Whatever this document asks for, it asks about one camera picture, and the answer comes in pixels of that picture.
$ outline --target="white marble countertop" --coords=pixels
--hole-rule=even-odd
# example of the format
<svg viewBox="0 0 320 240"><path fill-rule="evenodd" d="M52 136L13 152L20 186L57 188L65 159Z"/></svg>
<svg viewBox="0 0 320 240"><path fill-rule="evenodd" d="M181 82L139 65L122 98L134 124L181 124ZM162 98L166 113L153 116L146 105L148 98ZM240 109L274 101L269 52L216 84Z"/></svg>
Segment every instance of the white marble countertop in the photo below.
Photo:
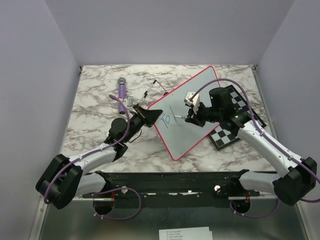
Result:
<svg viewBox="0 0 320 240"><path fill-rule="evenodd" d="M185 82L207 65L113 65L84 66L76 92L62 153L78 155L100 145L108 136L113 119L118 118L118 103L108 96L118 96L117 81L126 78L126 94L137 101L157 79L167 91ZM268 124L251 68L247 65L215 65L219 78L229 78L246 90L253 109ZM221 86L230 85L221 82ZM153 103L163 90L155 86L146 105ZM173 161L154 127L142 129L142 135L115 162L96 170L105 172L212 172L271 171L271 165L246 142L240 140L217 151L208 138L202 140L178 161Z"/></svg>

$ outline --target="white wall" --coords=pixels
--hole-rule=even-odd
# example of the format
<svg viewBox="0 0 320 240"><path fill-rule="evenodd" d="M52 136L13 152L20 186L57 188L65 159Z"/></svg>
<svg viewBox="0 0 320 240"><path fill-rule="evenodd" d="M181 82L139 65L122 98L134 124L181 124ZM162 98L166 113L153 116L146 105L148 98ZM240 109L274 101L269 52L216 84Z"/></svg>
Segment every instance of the white wall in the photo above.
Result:
<svg viewBox="0 0 320 240"><path fill-rule="evenodd" d="M295 0L257 73L277 136L320 168L320 1ZM320 187L307 196L320 198ZM304 204L320 236L320 204Z"/></svg>
<svg viewBox="0 0 320 240"><path fill-rule="evenodd" d="M79 67L43 0L0 3L0 239L29 238Z"/></svg>
<svg viewBox="0 0 320 240"><path fill-rule="evenodd" d="M46 0L76 60L256 64L293 0Z"/></svg>

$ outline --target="black and white checkerboard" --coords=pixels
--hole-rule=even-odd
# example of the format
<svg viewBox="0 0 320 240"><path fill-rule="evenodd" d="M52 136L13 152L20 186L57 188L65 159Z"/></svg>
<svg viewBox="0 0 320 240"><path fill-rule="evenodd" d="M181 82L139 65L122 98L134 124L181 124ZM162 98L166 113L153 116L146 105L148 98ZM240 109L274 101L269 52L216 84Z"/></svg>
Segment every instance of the black and white checkerboard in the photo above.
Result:
<svg viewBox="0 0 320 240"><path fill-rule="evenodd" d="M234 104L234 108L236 110L244 109L244 110L247 110L247 112L249 112L249 108L246 100L239 94L239 92L235 89L235 87L232 85L229 85L226 87L226 89L229 91L230 95L232 96L232 102ZM255 120L257 120L260 126L264 128L266 126L265 122L262 121L262 119L258 116L258 114L254 110L253 110L253 114L254 114ZM240 140L238 137L234 136L231 132L222 129L220 126L216 127L209 134L208 137L218 151Z"/></svg>

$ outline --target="metal floor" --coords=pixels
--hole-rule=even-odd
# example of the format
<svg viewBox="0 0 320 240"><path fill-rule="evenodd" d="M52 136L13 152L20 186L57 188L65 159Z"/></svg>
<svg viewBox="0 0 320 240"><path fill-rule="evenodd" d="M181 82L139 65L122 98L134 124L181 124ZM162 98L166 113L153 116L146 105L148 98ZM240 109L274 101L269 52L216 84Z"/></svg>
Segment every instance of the metal floor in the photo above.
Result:
<svg viewBox="0 0 320 240"><path fill-rule="evenodd" d="M272 210L274 199L252 199L253 215ZM114 209L110 216L123 217L135 209ZM62 210L49 206L41 240L159 240L159 230L209 227L214 240L306 240L296 206L281 204L272 216L260 219L240 217L229 208L143 208L126 221L94 217L91 200L75 200Z"/></svg>

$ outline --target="whiteboard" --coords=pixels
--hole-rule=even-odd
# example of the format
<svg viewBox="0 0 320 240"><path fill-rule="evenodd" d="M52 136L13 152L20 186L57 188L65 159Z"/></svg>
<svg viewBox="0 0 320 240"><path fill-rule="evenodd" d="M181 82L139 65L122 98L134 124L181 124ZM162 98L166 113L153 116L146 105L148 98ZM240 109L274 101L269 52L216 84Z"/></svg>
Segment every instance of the whiteboard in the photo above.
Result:
<svg viewBox="0 0 320 240"><path fill-rule="evenodd" d="M217 79L216 71L213 66L209 66L148 107L150 110L163 111L154 126L171 158L175 161L179 160L219 125L217 122L206 122L204 127L200 127L185 122L183 118L174 118L174 116L187 116L189 107L185 106L184 99L188 91L195 92L214 79ZM209 91L218 87L220 87L219 83L214 82L199 93L200 100L206 107L211 106Z"/></svg>

